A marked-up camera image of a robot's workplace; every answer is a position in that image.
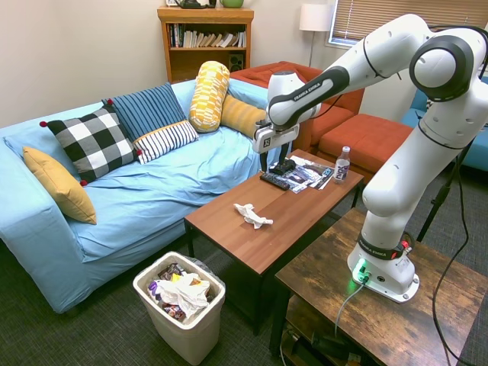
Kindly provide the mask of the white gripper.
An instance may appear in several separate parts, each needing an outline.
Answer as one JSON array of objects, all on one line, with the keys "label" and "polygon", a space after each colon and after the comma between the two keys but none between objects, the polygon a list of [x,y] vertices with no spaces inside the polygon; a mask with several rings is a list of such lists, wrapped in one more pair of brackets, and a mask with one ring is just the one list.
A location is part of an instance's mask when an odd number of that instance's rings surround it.
[{"label": "white gripper", "polygon": [[267,124],[260,126],[255,131],[252,148],[256,153],[260,154],[260,165],[263,173],[268,171],[267,151],[281,147],[278,164],[282,166],[289,150],[289,144],[298,137],[299,130],[300,126],[298,124],[283,131],[276,131],[272,124]]}]

